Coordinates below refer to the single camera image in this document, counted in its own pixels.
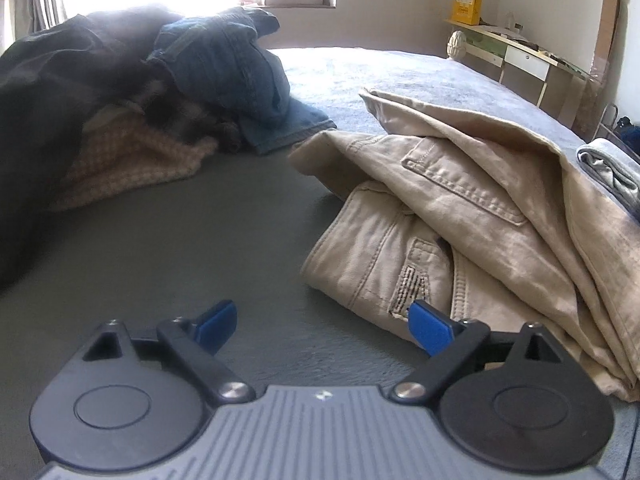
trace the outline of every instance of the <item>ribbed gray panel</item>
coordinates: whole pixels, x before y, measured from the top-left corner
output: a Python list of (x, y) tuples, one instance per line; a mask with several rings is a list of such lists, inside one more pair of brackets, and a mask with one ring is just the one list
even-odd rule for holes
[[(104, 476), (49, 467), (41, 480)], [(375, 386), (270, 386), (225, 406), (188, 449), (126, 480), (513, 480), (460, 451), (423, 408), (399, 406)], [(604, 480), (595, 468), (544, 477)]]

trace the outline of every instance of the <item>gray folded clothing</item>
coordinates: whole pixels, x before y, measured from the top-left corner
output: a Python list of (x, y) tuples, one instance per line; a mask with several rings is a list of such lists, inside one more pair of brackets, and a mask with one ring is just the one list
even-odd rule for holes
[(580, 146), (577, 156), (584, 171), (640, 220), (640, 164), (602, 138)]

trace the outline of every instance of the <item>denim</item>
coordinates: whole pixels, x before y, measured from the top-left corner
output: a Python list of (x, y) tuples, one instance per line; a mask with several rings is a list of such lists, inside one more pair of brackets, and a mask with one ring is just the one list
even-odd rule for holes
[(237, 114), (244, 138), (265, 153), (335, 126), (290, 97), (280, 58), (257, 45), (279, 27), (271, 13), (242, 7), (185, 18), (161, 29), (147, 59), (163, 64), (188, 98)]

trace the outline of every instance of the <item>bed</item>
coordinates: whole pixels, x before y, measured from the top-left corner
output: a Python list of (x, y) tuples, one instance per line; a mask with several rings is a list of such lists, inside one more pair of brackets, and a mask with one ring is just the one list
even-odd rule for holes
[[(382, 133), (358, 97), (366, 86), (516, 121), (550, 137), (571, 160), (581, 144), (533, 104), (450, 60), (348, 48), (274, 52), (292, 94), (340, 129)], [(300, 281), (302, 262), (341, 203), (297, 174), (286, 155), (216, 154), (188, 180), (54, 216), (33, 269), (0, 298), (0, 477), (23, 480), (42, 466), (30, 405), (107, 319), (146, 328), (232, 298), (239, 327), (219, 357), (258, 389), (386, 388), (423, 361), (420, 349)], [(600, 467), (615, 480), (640, 478), (638, 407), (612, 403), (616, 429)]]

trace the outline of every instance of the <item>white wall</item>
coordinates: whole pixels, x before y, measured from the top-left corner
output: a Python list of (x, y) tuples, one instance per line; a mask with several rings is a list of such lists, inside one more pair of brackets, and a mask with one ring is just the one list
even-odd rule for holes
[[(500, 0), (498, 20), (514, 13), (524, 35), (589, 71), (602, 0)], [(606, 90), (623, 115), (640, 121), (640, 0), (621, 0)]]
[[(280, 30), (261, 40), (268, 48), (362, 46), (444, 56), (453, 0), (337, 0), (336, 9), (274, 9)], [(494, 20), (498, 0), (482, 1)]]

